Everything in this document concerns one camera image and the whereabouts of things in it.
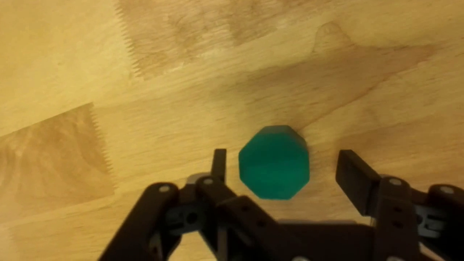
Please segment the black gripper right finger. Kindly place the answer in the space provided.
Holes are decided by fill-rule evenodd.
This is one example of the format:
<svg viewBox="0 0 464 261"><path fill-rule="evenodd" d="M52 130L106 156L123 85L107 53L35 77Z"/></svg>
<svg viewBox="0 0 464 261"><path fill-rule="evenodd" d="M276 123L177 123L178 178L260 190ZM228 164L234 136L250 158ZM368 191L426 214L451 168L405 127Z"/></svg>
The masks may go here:
<svg viewBox="0 0 464 261"><path fill-rule="evenodd" d="M341 149L335 179L363 216L370 216L376 206L380 174L352 149Z"/></svg>

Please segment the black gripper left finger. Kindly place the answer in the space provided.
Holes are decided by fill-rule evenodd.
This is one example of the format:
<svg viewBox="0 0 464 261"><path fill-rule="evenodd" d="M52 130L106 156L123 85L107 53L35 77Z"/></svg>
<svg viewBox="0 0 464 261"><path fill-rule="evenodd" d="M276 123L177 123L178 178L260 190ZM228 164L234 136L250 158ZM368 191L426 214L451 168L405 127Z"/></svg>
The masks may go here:
<svg viewBox="0 0 464 261"><path fill-rule="evenodd" d="M213 162L210 174L218 178L221 182L225 181L226 175L226 150L219 148L213 152Z"/></svg>

